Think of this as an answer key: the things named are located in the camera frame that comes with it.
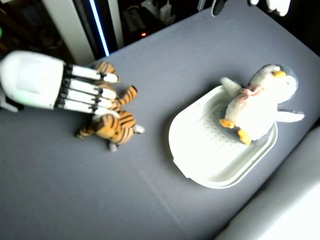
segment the orange beak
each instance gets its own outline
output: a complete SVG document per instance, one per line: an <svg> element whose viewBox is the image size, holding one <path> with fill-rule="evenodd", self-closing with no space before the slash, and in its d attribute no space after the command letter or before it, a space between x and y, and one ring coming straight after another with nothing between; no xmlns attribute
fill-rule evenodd
<svg viewBox="0 0 320 240"><path fill-rule="evenodd" d="M287 74L284 71L276 71L273 76L278 79L287 76Z"/></svg>

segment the led light strip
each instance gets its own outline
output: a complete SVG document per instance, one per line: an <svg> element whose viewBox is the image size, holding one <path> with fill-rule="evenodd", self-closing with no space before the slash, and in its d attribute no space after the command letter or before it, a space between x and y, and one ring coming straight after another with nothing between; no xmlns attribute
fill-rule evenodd
<svg viewBox="0 0 320 240"><path fill-rule="evenodd" d="M110 54L109 54L109 51L108 51L108 47L107 47L106 39L105 39L105 36L104 36L104 32L102 31L102 27L101 27L100 19L99 19L99 16L98 16L95 0L89 0L89 1L90 1L90 5L91 5L91 8L92 8L92 12L93 12L95 23L96 23L96 25L98 27L98 31L99 31L99 35L100 35L100 38L101 38L101 42L102 42L102 45L103 45L103 49L104 49L105 55L107 57L109 57Z"/></svg>

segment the white robotic hand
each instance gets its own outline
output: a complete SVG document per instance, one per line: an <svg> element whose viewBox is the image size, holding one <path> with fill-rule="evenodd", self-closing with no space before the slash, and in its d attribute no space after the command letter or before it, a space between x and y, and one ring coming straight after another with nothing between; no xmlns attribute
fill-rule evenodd
<svg viewBox="0 0 320 240"><path fill-rule="evenodd" d="M259 0L249 0L252 5L257 5ZM281 17L285 16L290 7L291 0L266 0L266 4L271 11L276 10Z"/></svg>
<svg viewBox="0 0 320 240"><path fill-rule="evenodd" d="M28 51L14 51L0 63L0 107L12 112L17 108L9 99L30 107L62 108L94 115L112 113L112 89L99 88L93 82L117 83L111 73L67 64L64 61Z"/></svg>

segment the stuffed animal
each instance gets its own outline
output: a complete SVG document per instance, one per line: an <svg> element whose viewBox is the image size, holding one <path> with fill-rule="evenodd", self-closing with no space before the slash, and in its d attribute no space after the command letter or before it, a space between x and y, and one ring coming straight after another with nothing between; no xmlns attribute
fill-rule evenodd
<svg viewBox="0 0 320 240"><path fill-rule="evenodd" d="M291 69L282 65L264 66L246 88L228 77L223 77L221 84L233 99L219 122L235 131L246 145L267 136L275 121L292 123L305 116L301 112L278 110L278 105L291 99L298 88Z"/></svg>
<svg viewBox="0 0 320 240"><path fill-rule="evenodd" d="M102 62L98 65L104 66L101 71L113 71L114 67L110 67L110 63ZM97 82L100 88L112 89L113 87L106 82ZM92 134L96 134L101 138L109 140L109 149L112 152L117 151L118 146L127 143L134 134L142 134L145 129L136 124L136 119L129 111L123 110L123 105L130 103L136 96L138 91L134 86L130 86L121 98L110 99L112 105L110 113L99 116L95 115L89 125L84 126L78 133L77 137L82 139Z"/></svg>

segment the table surface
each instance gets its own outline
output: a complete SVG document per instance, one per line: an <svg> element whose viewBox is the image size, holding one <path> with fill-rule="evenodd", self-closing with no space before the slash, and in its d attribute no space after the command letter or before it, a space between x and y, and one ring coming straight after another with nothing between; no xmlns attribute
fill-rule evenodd
<svg viewBox="0 0 320 240"><path fill-rule="evenodd" d="M108 58L119 88L139 90L126 109L146 129L116 153L97 136L75 138L85 114L0 111L1 239L212 239L320 116L320 58L246 2L228 1L215 18L204 10ZM276 145L236 186L186 179L168 143L174 116L220 77L247 84L269 63L294 69L300 85L285 107L305 119L279 123Z"/></svg>

